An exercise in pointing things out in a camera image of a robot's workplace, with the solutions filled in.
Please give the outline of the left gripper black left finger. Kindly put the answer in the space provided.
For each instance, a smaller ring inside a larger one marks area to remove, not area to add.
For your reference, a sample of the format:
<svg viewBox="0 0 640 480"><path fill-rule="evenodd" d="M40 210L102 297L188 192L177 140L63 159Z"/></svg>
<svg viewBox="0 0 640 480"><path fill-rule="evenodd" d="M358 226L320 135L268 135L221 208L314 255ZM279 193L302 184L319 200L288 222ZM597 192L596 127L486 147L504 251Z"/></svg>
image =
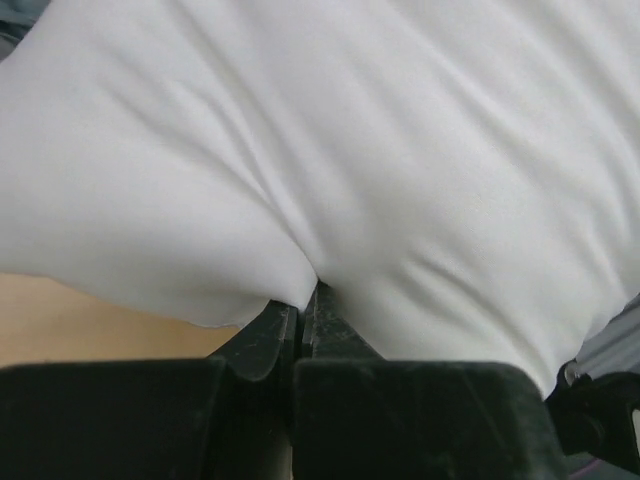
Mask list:
<svg viewBox="0 0 640 480"><path fill-rule="evenodd" d="M268 305L202 357L1 372L5 479L287 479L298 311Z"/></svg>

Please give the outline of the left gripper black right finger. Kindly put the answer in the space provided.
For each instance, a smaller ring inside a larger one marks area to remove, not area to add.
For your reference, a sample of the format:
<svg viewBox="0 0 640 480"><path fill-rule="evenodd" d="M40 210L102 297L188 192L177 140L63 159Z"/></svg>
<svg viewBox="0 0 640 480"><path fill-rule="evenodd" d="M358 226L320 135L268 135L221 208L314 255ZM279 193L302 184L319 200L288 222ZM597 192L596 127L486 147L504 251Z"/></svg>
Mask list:
<svg viewBox="0 0 640 480"><path fill-rule="evenodd" d="M536 386L500 363L389 361L319 285L293 372L297 479L564 479Z"/></svg>

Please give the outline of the white pillow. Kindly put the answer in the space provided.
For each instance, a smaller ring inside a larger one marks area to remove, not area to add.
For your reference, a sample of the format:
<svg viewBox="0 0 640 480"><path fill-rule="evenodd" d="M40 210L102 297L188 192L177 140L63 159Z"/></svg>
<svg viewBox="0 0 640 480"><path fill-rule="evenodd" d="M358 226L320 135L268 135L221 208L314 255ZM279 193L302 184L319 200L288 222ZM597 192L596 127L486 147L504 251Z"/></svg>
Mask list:
<svg viewBox="0 0 640 480"><path fill-rule="evenodd" d="M639 5L54 1L1 65L1 268L202 326L324 282L548 396L639 291Z"/></svg>

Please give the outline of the blue pillowcase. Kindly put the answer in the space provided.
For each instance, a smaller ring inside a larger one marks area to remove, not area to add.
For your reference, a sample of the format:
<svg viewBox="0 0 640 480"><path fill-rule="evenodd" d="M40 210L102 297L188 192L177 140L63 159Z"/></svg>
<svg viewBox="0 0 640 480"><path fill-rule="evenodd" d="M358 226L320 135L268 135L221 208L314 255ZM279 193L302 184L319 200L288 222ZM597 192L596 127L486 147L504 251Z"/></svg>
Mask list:
<svg viewBox="0 0 640 480"><path fill-rule="evenodd" d="M619 371L639 372L639 296L583 345L577 363L580 373L593 378Z"/></svg>

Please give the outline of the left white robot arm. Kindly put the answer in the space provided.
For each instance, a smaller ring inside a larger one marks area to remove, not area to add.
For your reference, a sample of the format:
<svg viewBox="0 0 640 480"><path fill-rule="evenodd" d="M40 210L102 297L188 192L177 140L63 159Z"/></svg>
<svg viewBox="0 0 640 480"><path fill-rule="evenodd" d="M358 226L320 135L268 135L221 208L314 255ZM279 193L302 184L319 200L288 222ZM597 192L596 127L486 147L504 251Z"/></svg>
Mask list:
<svg viewBox="0 0 640 480"><path fill-rule="evenodd" d="M639 377L382 359L319 285L212 355L1 372L5 479L564 479L639 470Z"/></svg>

